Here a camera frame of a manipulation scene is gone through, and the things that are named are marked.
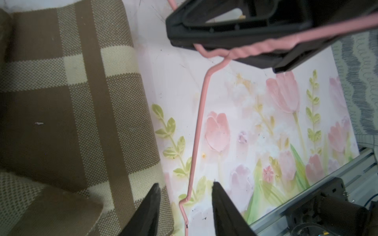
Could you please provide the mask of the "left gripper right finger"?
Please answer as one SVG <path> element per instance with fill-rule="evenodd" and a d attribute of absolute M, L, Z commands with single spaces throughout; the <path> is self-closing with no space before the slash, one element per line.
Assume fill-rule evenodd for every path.
<path fill-rule="evenodd" d="M 219 182 L 213 184 L 212 206 L 216 236 L 257 236 Z"/>

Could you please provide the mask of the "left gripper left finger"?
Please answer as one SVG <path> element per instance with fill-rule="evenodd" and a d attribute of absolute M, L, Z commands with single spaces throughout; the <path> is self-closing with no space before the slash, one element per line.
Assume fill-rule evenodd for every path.
<path fill-rule="evenodd" d="M 160 201 L 161 190 L 155 183 L 119 236 L 156 236 Z"/>

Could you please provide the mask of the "brown plaid scarf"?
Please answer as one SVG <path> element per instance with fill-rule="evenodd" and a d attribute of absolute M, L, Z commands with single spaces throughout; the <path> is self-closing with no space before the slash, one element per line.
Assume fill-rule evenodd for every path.
<path fill-rule="evenodd" d="M 1 7 L 1 235 L 119 236 L 161 190 L 174 220 L 121 1 Z"/>

